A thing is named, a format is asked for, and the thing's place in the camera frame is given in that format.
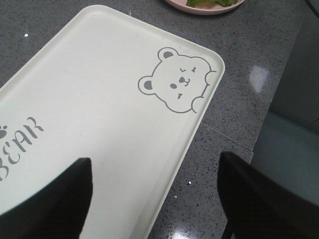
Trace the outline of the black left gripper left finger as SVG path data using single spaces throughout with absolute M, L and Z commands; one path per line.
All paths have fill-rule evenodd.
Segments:
M 90 158 L 79 158 L 0 217 L 2 239 L 78 239 L 93 193 Z

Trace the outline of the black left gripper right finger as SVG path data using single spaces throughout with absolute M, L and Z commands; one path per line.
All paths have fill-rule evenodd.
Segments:
M 236 154 L 220 154 L 217 191 L 227 224 L 222 238 L 317 239 L 319 208 Z

